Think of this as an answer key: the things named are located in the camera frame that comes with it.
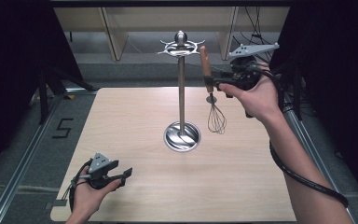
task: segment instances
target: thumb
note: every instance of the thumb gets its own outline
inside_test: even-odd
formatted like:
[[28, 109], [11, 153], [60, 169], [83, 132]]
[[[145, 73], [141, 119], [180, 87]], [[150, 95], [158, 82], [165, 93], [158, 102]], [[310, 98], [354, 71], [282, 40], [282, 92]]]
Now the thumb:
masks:
[[226, 83], [221, 83], [219, 85], [219, 89], [221, 91], [225, 92], [226, 94], [234, 96], [236, 98], [239, 98], [242, 94], [245, 94], [245, 91], [237, 88], [236, 86], [226, 84]]
[[106, 185], [103, 189], [100, 189], [104, 195], [116, 189], [121, 184], [121, 179], [114, 180]]

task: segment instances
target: person's left hand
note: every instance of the person's left hand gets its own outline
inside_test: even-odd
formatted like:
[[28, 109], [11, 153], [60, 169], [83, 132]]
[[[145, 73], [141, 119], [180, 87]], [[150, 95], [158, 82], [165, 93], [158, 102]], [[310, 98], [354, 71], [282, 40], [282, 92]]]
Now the person's left hand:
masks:
[[[85, 175], [89, 167], [86, 166], [80, 175]], [[121, 180], [117, 179], [109, 183], [103, 189], [94, 189], [89, 183], [84, 183], [84, 178], [77, 180], [75, 191], [74, 209], [72, 215], [69, 216], [66, 223], [84, 223], [100, 208], [103, 198], [112, 190], [116, 189]]]

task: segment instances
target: hand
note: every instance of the hand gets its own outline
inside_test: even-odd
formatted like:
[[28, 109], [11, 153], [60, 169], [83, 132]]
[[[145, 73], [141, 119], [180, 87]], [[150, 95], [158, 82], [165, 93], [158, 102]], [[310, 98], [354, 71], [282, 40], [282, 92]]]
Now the hand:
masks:
[[219, 89], [228, 95], [236, 97], [246, 112], [261, 122], [281, 113], [278, 107], [278, 93], [271, 79], [262, 75], [257, 84], [248, 91], [243, 91], [233, 85], [222, 83]]
[[[86, 166], [81, 175], [85, 175], [89, 167]], [[75, 191], [74, 209], [72, 215], [69, 216], [66, 223], [84, 223], [100, 208], [103, 198], [112, 190], [116, 189], [121, 181], [114, 180], [109, 183], [103, 189], [94, 189], [89, 183], [83, 183], [86, 181], [84, 178], [79, 178], [77, 181], [77, 187]]]

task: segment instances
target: wooden tabletop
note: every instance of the wooden tabletop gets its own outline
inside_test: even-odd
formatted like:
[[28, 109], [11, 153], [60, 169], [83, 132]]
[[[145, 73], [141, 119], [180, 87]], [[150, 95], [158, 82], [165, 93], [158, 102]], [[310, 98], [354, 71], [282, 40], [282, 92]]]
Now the wooden tabletop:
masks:
[[[90, 221], [295, 221], [283, 174], [269, 154], [269, 137], [247, 119], [236, 99], [215, 91], [227, 118], [224, 134], [208, 130], [205, 88], [186, 88], [186, 121], [201, 133], [189, 152], [169, 149], [165, 129], [179, 120], [178, 88], [100, 89], [62, 182], [58, 199], [84, 162], [101, 152], [119, 160], [109, 175], [133, 168], [126, 186], [106, 196]], [[65, 221], [69, 203], [53, 207]]]

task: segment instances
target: stand base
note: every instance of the stand base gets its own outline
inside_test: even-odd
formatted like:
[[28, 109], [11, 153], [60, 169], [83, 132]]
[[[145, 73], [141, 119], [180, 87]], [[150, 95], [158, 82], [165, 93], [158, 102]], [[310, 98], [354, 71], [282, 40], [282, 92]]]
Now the stand base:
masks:
[[168, 126], [164, 132], [167, 147], [177, 152], [188, 152], [199, 145], [201, 134], [196, 125], [185, 122], [184, 134], [180, 134], [180, 131], [179, 121]]

